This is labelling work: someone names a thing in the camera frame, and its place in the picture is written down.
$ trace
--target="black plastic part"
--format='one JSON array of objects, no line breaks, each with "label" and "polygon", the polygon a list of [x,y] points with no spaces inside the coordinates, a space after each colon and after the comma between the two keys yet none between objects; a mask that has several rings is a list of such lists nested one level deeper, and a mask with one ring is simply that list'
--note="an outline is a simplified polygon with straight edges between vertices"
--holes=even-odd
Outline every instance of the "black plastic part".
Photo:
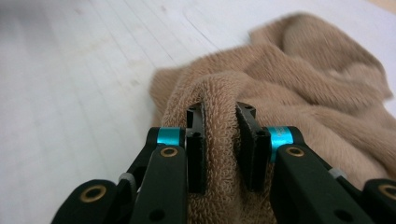
[{"label": "black plastic part", "polygon": [[361,194],[364,210],[375,223],[396,223],[396,181],[372,179]]},{"label": "black plastic part", "polygon": [[117,185],[117,200],[114,203],[114,213],[117,215],[114,223],[128,223],[134,210],[134,201],[132,200],[131,185],[129,181],[122,179]]},{"label": "black plastic part", "polygon": [[267,163],[271,157],[271,134],[254,119],[256,109],[247,104],[236,104],[241,147],[237,161],[247,190],[263,191]]},{"label": "black plastic part", "polygon": [[349,181],[347,181],[342,176],[336,178],[338,184],[349,194],[349,196],[355,200],[361,206],[361,191],[355,188]]},{"label": "black plastic part", "polygon": [[186,152],[188,158],[189,193],[206,191],[205,109],[203,104],[187,109]]},{"label": "black plastic part", "polygon": [[[172,157],[161,151],[177,150]],[[187,160],[184,148],[158,146],[152,153],[142,188],[137,196],[131,224],[187,223]]]},{"label": "black plastic part", "polygon": [[291,135],[293,136],[293,144],[304,146],[305,141],[303,134],[300,132],[300,130],[294,126],[288,126],[288,129],[290,130]]},{"label": "black plastic part", "polygon": [[[91,192],[84,191],[91,187],[101,186],[100,189],[92,189]],[[95,197],[95,194],[103,192],[104,195],[93,202],[83,202],[81,195]],[[105,224],[115,223],[117,211],[114,211],[113,203],[117,198],[117,187],[114,183],[107,180],[91,180],[77,187],[66,201],[59,208],[52,220],[52,224],[69,224],[69,223],[91,223]]]},{"label": "black plastic part", "polygon": [[157,137],[160,128],[150,128],[148,131],[148,136],[146,139],[146,144],[143,146],[139,155],[129,167],[127,173],[134,176],[136,185],[138,188],[142,185],[143,177],[145,176],[146,169],[149,165],[149,159],[151,158],[151,153],[157,147]]},{"label": "black plastic part", "polygon": [[[294,148],[291,154],[288,147]],[[279,148],[270,202],[279,224],[374,223],[309,147]]]},{"label": "black plastic part", "polygon": [[186,147],[186,129],[180,128],[180,135],[179,135],[178,139],[179,139],[178,145],[180,147],[185,148]]}]

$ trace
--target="metal screw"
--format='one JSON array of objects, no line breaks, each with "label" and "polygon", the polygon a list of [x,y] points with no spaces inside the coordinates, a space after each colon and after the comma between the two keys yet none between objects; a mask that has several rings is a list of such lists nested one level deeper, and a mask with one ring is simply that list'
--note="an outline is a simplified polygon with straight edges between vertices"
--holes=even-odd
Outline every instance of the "metal screw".
[{"label": "metal screw", "polygon": [[396,201],[396,187],[386,184],[378,186],[379,191],[388,198]]},{"label": "metal screw", "polygon": [[94,185],[82,191],[79,199],[84,203],[93,203],[101,199],[106,194],[106,187]]},{"label": "metal screw", "polygon": [[163,157],[174,157],[177,153],[178,151],[174,147],[166,147],[161,150],[161,155]]},{"label": "metal screw", "polygon": [[286,152],[295,157],[302,157],[304,155],[304,152],[297,147],[288,147]]}]

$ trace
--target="brown towel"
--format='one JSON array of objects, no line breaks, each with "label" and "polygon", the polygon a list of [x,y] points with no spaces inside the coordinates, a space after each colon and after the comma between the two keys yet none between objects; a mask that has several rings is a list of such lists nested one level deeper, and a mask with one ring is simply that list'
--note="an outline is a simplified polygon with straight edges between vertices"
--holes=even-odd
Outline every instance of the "brown towel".
[{"label": "brown towel", "polygon": [[381,63],[340,30],[299,14],[253,30],[251,44],[159,71],[150,94],[162,126],[186,126],[204,102],[205,196],[189,196],[190,223],[275,223],[267,191],[245,190],[235,162],[235,102],[257,108],[261,126],[296,126],[306,143],[358,188],[396,177],[396,120]]}]

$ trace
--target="towel fold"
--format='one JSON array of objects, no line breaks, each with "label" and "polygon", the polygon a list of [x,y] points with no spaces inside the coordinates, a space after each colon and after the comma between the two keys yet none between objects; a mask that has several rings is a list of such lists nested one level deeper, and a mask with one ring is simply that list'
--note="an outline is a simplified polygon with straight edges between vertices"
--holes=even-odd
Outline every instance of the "towel fold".
[{"label": "towel fold", "polygon": [[152,80],[156,126],[185,127],[186,108],[205,104],[208,189],[189,195],[190,223],[276,223],[270,178],[263,193],[247,192],[241,181],[237,101],[256,107],[261,126],[298,127],[357,188],[396,178],[396,119],[383,106],[392,93],[373,55],[307,14],[259,27],[250,38],[246,46],[160,70]]}]

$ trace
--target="white table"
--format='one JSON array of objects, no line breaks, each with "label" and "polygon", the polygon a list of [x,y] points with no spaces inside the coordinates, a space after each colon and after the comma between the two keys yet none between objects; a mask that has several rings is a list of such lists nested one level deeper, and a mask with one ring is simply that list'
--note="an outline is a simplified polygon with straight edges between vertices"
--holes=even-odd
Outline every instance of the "white table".
[{"label": "white table", "polygon": [[296,11],[366,47],[396,91],[396,16],[365,1],[0,0],[0,223],[49,223],[79,184],[117,181],[151,126],[155,69]]}]

